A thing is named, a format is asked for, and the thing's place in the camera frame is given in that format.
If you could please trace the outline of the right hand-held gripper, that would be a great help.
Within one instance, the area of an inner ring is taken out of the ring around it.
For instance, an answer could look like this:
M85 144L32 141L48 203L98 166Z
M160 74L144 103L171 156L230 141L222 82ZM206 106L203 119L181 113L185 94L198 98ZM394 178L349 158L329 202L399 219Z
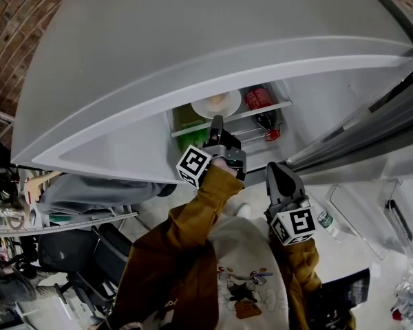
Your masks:
M316 232L315 209L304 197L301 178L287 166L270 162L266 166L266 189L272 205L265 212L266 219L280 243L293 245L309 240ZM293 203L280 207L279 202Z

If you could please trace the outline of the red label cola bottle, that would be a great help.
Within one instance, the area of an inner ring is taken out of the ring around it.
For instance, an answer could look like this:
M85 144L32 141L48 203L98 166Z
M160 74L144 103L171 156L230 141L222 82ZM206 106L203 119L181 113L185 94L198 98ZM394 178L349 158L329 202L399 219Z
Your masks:
M244 102L249 111L255 111L271 107L275 102L271 93L264 85L254 85L249 87L244 94ZM278 114L276 109L262 111L252 115L254 122L265 130L265 140L272 142L281 135L278 125Z

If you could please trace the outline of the crumpled plastic bag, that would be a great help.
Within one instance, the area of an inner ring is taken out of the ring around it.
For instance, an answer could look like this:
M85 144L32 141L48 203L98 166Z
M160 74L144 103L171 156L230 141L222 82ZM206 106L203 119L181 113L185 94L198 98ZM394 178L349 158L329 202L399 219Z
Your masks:
M413 328L413 284L407 280L396 287L396 302L393 306L392 317Z

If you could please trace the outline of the person's left forearm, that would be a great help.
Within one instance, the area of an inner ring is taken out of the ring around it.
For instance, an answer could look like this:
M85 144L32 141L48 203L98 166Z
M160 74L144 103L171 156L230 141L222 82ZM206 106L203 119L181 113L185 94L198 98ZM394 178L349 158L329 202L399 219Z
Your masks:
M169 212L169 240L179 249L204 245L226 202L244 187L233 173L211 165L196 196Z

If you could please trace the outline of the grey sweater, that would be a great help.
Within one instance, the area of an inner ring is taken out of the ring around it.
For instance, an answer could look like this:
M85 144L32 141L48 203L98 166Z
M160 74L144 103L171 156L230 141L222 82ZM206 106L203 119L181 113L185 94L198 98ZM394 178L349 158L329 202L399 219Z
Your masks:
M45 215L85 215L112 208L141 204L154 197L167 197L175 184L106 179L62 174L40 196L36 208Z

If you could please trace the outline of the black office chair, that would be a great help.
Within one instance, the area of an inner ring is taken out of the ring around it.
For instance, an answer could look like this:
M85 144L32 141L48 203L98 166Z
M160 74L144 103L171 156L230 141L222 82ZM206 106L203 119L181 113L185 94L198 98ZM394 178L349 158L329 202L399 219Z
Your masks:
M67 274L56 292L66 304L66 292L73 290L95 316L108 314L127 264L132 242L115 226L104 223L90 231L68 230L43 234L39 238L41 269Z

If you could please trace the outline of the person's left hand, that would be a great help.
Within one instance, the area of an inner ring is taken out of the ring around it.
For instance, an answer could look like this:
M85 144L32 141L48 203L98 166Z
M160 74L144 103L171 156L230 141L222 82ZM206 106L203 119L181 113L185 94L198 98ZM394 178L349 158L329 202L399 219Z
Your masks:
M233 177L237 177L237 171L231 167L229 167L226 161L222 157L214 157L211 160L211 165L216 166L223 171L231 174Z

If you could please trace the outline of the wooden clothes hanger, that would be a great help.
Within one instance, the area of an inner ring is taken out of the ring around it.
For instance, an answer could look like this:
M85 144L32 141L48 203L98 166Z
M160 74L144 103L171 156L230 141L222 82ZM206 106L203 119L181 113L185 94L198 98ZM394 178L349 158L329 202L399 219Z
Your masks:
M24 182L24 195L26 202L29 205L38 202L40 196L42 195L43 185L61 174L62 172L59 171L51 171L49 173L27 179Z

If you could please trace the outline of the green tea bottle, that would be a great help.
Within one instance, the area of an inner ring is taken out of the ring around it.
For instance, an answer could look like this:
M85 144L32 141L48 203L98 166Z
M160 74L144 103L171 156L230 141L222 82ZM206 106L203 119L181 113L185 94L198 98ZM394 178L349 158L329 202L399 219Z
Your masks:
M173 130L183 131L192 127L202 125L206 120L198 115L192 108L191 104L185 104L177 107L173 111ZM207 129L199 129L190 133L185 133L176 137L178 146L181 151L185 151L189 145L202 148L207 140Z

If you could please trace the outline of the white refrigerator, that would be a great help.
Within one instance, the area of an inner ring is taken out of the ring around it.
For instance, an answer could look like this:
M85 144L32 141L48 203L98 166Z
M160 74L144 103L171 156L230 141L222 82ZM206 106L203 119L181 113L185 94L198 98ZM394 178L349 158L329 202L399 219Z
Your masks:
M413 13L396 0L65 0L29 66L11 160L180 184L176 107L265 84L281 137L226 119L246 187L285 162L307 185L413 178Z

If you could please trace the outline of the clear water bottle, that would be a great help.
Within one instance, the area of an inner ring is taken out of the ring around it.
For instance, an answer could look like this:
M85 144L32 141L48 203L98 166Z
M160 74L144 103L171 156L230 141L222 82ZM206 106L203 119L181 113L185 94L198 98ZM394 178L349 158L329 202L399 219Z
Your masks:
M347 235L346 231L327 210L318 215L317 221L336 242L344 242Z

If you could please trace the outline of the mustard brown jacket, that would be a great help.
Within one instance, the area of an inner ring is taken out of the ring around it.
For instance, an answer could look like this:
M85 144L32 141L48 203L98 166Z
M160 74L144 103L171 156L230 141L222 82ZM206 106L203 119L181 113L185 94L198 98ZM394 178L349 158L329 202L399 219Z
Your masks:
M179 249L167 236L170 227L168 216L133 243L114 306L98 330L216 330L217 260L209 236L204 245ZM270 226L261 233L268 245L277 237ZM334 321L317 315L320 291L286 288L290 330L355 330L351 311Z

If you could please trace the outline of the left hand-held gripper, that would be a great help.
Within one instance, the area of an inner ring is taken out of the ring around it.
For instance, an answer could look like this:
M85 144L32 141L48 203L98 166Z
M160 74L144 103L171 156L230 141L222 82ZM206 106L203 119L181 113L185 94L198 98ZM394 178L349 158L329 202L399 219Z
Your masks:
M223 117L215 115L210 126L209 141L201 149L190 145L176 165L180 178L195 188L201 187L211 160L217 158L237 171L238 179L245 180L246 153L241 148L241 142L223 130L223 124Z

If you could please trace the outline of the person's right forearm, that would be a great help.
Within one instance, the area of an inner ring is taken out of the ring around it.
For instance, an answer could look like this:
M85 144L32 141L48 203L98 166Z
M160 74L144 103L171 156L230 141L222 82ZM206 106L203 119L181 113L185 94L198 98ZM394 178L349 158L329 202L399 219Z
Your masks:
M321 289L322 282L315 271L319 262L319 253L313 238L283 246L276 236L271 235L269 246L287 289L300 290L304 293Z

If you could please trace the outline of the white round plate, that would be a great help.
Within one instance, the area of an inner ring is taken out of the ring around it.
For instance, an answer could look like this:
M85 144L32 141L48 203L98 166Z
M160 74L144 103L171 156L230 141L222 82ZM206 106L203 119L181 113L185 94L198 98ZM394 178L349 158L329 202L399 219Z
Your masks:
M223 118L233 115L240 107L242 96L238 90L225 92L228 94L224 102L220 104L211 104L204 98L191 103L193 110L203 118L213 119L215 115L221 115Z

